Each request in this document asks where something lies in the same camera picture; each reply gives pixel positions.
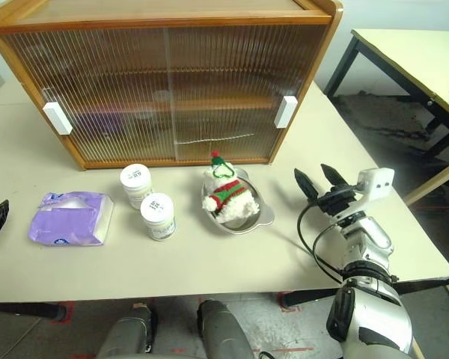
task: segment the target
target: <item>purple tissue pack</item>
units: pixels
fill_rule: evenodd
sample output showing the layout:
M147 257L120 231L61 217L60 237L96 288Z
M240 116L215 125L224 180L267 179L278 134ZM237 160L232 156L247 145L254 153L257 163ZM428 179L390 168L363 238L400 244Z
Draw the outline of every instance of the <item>purple tissue pack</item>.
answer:
M28 237L42 245L102 245L113 212L104 193L48 193L31 221Z

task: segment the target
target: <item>white fluffy fur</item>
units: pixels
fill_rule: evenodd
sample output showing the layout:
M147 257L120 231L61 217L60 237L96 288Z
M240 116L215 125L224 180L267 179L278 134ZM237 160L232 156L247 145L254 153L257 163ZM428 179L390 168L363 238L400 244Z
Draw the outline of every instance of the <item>white fluffy fur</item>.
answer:
M233 165L230 162L226 162L226 164L233 168ZM210 167L208 170L204 172L204 187L207 190L208 194L212 194L215 189L226 185L229 182L233 182L237 180L238 177L236 174L231 177L222 177L216 178L213 176L214 168ZM218 169L217 174L228 173L226 168L222 168L222 166ZM206 211L215 211L216 210L216 202L211 197L206 197L203 199L203 208ZM222 208L219 215L216 217L218 223L225 223L232 221L233 219L238 218L247 218L250 215L254 215L260 211L259 205L254 200L250 191L245 191L242 194L231 198L230 201Z

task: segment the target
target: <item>wooden cabinet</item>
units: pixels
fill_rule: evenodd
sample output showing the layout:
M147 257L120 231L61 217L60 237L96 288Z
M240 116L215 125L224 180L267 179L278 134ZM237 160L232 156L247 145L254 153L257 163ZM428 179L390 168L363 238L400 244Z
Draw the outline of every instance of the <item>wooden cabinet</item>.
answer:
M12 0L0 52L82 168L271 162L341 15L332 0Z

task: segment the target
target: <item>plush toy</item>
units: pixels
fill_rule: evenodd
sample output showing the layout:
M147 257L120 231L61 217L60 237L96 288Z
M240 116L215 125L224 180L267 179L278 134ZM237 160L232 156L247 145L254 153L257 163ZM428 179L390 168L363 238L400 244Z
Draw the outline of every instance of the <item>plush toy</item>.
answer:
M203 199L206 211L216 212L218 223L247 218L260 211L251 192L238 180L233 165L213 152L211 168L204 172L208 197Z

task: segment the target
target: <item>white table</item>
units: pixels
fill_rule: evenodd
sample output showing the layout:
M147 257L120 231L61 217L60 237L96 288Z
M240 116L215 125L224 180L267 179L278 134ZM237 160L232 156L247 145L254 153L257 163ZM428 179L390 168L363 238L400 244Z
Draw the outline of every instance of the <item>white table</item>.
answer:
M0 203L10 212L0 232L0 301L63 301L138 298L219 292L332 288L303 250L296 219L305 205L293 177L298 167L329 188L320 163L336 167L349 182L374 161L332 104L312 85L272 165L245 165L274 209L273 225L243 236L220 233L201 209L203 167L152 168L154 187L171 196L177 232L165 242L149 239L138 211L127 202L120 170L79 171L19 84L0 90ZM104 246L49 248L27 230L48 191L100 191L115 202ZM369 214L392 238L393 274L401 280L448 278L449 264L393 191ZM303 221L308 241L327 225L318 209ZM322 257L340 264L343 239L323 240Z
M354 29L353 38L326 86L332 97L360 52L449 128L449 31ZM449 145L449 135L427 153ZM449 180L449 166L404 197L410 205Z

